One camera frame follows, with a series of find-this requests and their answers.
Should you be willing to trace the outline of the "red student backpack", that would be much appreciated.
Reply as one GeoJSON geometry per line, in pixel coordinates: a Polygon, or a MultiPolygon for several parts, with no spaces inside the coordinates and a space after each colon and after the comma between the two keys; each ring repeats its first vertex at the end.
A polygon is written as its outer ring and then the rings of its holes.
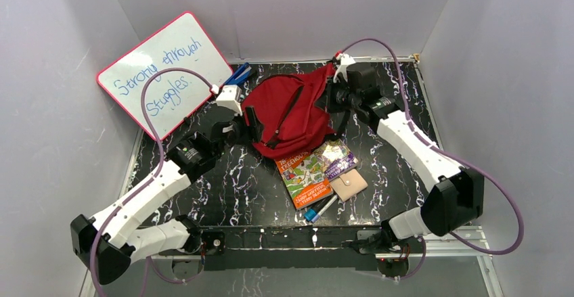
{"type": "Polygon", "coordinates": [[[334,74],[333,64],[328,63],[306,74],[270,76],[251,90],[241,107],[254,108],[263,125],[261,139],[252,144],[256,151],[279,160],[311,152],[325,140],[341,138],[349,114],[345,114],[339,129],[334,130],[329,126],[329,113],[317,105],[327,79],[334,74]]]}

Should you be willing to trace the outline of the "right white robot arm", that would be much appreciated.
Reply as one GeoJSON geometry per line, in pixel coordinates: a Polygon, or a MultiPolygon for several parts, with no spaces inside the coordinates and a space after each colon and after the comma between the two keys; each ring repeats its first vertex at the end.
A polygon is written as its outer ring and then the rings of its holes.
{"type": "Polygon", "coordinates": [[[484,176],[438,153],[436,143],[417,131],[395,99],[382,95],[373,67],[353,64],[337,68],[327,79],[324,95],[328,112],[354,112],[397,150],[428,191],[421,207],[383,221],[380,233],[359,239],[353,248],[371,245],[399,252],[411,237],[444,236],[482,215],[484,176]]]}

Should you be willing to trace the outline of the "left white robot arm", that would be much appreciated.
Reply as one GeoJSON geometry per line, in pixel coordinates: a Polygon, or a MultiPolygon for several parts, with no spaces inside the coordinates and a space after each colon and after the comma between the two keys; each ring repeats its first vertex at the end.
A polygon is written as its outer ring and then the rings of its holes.
{"type": "Polygon", "coordinates": [[[259,141],[262,134],[263,123],[255,108],[248,106],[230,121],[215,123],[210,136],[195,132],[182,139],[142,182],[111,206],[91,217],[80,214],[73,219],[74,253],[89,267],[93,282],[112,283],[132,263],[166,250],[204,251],[208,245],[205,228],[186,215],[144,229],[140,225],[213,169],[226,147],[259,141]]]}

